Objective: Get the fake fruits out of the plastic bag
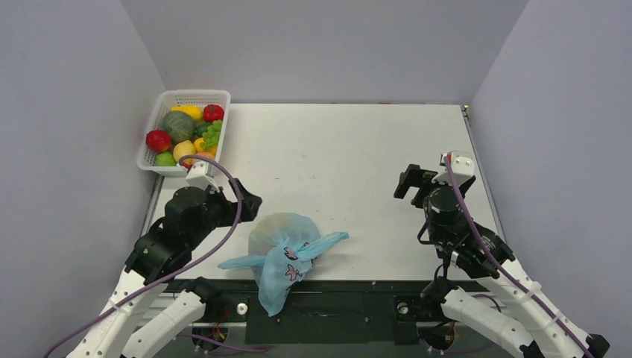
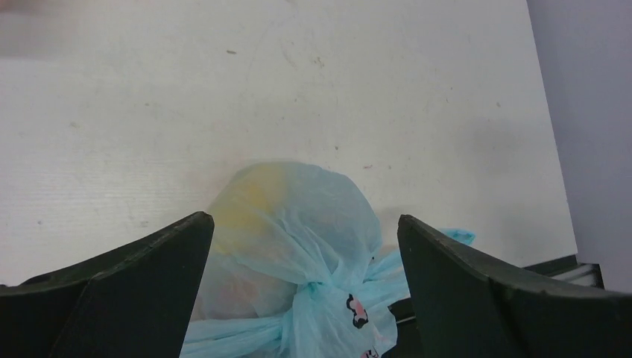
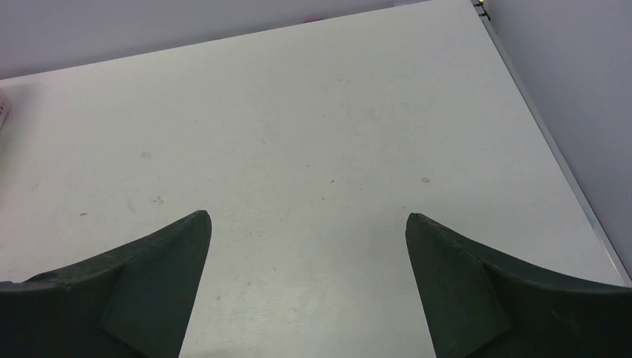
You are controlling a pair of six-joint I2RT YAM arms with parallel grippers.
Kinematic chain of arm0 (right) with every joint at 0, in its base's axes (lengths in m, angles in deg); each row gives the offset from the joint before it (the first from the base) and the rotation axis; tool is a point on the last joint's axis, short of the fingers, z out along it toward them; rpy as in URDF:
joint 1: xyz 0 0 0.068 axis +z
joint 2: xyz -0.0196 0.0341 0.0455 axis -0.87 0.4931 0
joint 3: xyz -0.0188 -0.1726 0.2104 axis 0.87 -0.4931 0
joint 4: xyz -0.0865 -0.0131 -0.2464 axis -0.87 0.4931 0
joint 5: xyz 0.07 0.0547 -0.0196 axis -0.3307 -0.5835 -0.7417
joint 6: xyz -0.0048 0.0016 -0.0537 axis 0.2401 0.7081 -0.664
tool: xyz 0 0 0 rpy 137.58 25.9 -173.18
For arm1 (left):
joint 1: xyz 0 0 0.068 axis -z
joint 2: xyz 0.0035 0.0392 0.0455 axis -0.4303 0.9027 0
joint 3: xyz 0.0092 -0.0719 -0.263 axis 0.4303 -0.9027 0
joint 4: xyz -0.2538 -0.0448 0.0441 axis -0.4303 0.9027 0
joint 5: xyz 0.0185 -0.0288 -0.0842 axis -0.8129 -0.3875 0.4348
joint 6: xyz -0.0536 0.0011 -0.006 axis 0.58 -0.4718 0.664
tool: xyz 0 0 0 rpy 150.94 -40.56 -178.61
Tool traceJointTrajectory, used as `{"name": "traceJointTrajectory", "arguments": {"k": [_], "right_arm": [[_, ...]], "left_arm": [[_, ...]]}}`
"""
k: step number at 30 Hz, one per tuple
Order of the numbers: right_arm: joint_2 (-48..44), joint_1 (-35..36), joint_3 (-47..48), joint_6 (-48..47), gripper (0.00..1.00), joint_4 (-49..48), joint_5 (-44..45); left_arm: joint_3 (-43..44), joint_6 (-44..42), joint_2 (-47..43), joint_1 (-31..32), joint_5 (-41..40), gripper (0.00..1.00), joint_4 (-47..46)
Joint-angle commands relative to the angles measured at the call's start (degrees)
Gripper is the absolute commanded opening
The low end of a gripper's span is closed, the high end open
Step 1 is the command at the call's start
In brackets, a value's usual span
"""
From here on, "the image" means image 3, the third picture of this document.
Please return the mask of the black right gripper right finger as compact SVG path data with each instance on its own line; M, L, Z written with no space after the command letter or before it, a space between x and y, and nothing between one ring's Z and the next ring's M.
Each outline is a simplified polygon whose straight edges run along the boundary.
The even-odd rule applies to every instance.
M561 274L420 213L411 267L437 357L629 357L631 289Z

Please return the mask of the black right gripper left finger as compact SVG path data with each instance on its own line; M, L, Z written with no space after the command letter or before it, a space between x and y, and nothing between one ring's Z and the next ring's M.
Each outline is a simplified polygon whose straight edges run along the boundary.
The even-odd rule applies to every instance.
M3 357L177 357L212 222L198 210L125 245L1 283Z

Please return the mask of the light blue printed plastic bag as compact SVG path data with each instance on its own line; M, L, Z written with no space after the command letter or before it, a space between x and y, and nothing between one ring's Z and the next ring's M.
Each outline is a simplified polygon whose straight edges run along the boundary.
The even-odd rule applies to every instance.
M12 102L7 93L3 89L0 89L0 127L4 125L11 107Z

